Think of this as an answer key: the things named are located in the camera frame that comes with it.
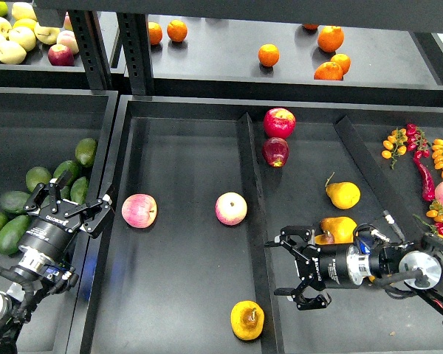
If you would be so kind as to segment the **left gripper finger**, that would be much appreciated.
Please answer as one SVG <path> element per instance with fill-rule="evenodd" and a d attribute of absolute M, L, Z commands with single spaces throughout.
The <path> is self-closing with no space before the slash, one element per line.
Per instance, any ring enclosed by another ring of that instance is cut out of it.
<path fill-rule="evenodd" d="M 66 171 L 59 178 L 52 178 L 47 184 L 38 184 L 24 205 L 25 212 L 27 214 L 38 214 L 42 209 L 41 203 L 49 196 L 48 207 L 50 207 L 52 214 L 56 214 L 59 211 L 58 203 L 62 202 L 60 191 L 67 186 L 71 176 L 72 174 Z"/>
<path fill-rule="evenodd" d="M 65 211 L 64 220 L 68 221 L 68 232 L 86 232 L 91 238 L 97 238 L 114 216 L 112 198 L 114 187 L 110 184 L 107 191 L 91 202 L 74 206 Z"/>

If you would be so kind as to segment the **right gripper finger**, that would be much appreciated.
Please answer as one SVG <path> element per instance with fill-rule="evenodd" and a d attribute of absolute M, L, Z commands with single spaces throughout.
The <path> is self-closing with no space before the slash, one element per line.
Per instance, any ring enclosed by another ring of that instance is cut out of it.
<path fill-rule="evenodd" d="M 276 288 L 274 295 L 286 297 L 296 304 L 298 310 L 319 310 L 330 305 L 332 298 L 328 294 L 318 293 L 315 297 L 307 297 L 304 295 L 305 290 L 306 287 L 300 284 L 297 288 Z"/>
<path fill-rule="evenodd" d="M 294 258 L 306 258 L 308 254 L 314 254 L 317 251 L 314 238 L 313 226 L 289 225 L 282 228 L 273 240 L 268 240 L 264 248 L 283 247 Z"/>

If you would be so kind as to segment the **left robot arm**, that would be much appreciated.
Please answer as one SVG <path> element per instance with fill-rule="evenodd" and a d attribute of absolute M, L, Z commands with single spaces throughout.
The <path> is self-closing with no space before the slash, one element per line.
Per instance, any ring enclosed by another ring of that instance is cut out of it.
<path fill-rule="evenodd" d="M 76 286 L 79 276 L 66 261 L 71 245 L 80 233 L 98 237 L 114 215 L 113 187 L 82 204 L 62 198 L 71 177 L 66 170 L 37 184 L 21 208 L 31 219 L 18 241 L 22 258 L 0 266 L 0 353 L 16 353 L 22 327 L 44 298 Z"/>

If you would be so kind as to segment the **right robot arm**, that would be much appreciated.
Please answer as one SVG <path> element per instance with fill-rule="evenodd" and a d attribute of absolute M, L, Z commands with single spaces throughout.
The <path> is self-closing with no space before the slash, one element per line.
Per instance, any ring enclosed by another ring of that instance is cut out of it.
<path fill-rule="evenodd" d="M 349 228 L 345 240 L 325 222 L 319 229 L 282 228 L 264 245 L 294 257 L 300 282 L 274 294 L 293 301 L 298 310 L 317 310 L 331 303 L 329 289 L 358 289 L 371 279 L 390 298 L 419 296 L 443 317 L 443 293 L 437 288 L 443 280 L 443 238 L 427 232 L 419 242 L 407 241 L 390 213 L 383 215 L 397 242 L 369 223 Z"/>

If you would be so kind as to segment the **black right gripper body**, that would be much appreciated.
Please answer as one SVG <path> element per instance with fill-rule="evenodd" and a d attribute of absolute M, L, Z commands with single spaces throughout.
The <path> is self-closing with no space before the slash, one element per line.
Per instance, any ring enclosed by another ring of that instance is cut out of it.
<path fill-rule="evenodd" d="M 354 254 L 352 244 L 307 246 L 295 265 L 302 288 L 354 288 L 348 258 Z"/>

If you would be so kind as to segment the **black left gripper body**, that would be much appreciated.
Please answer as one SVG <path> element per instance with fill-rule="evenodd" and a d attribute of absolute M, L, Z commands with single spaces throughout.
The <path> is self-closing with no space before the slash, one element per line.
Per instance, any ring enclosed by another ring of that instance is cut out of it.
<path fill-rule="evenodd" d="M 70 215 L 77 206 L 64 199 L 56 213 L 52 213 L 50 205 L 42 208 L 18 242 L 18 249 L 34 249 L 51 260 L 61 260 L 83 223 L 81 214 Z"/>

